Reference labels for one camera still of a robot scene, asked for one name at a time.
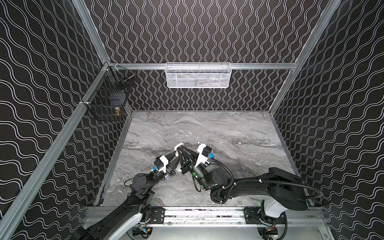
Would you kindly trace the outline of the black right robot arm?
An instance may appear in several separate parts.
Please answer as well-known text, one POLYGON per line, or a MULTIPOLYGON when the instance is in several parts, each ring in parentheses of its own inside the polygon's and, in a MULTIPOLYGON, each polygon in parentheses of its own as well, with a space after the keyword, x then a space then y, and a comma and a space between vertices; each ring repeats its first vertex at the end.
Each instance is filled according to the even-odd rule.
POLYGON ((271 227, 286 210, 306 211, 307 201, 321 198, 321 190, 305 185, 296 175, 279 168, 257 177, 236 179, 231 170, 215 159, 212 149, 201 145, 192 151, 183 144, 175 147, 183 174, 191 173, 196 190, 209 191, 211 201, 226 204, 241 196, 266 196, 257 212, 246 214, 246 219, 271 227))

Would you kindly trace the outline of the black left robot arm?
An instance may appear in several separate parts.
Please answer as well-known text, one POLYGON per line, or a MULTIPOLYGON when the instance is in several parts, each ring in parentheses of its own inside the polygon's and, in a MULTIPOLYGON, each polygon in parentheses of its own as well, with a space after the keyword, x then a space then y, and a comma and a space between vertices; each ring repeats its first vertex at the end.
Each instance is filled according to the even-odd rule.
POLYGON ((118 240, 143 218, 143 212, 150 207, 154 196, 152 188, 167 176, 175 173, 179 163, 179 153, 157 157, 154 166, 147 174, 137 174, 130 184, 131 192, 127 199, 105 218, 88 227, 78 227, 72 240, 118 240))

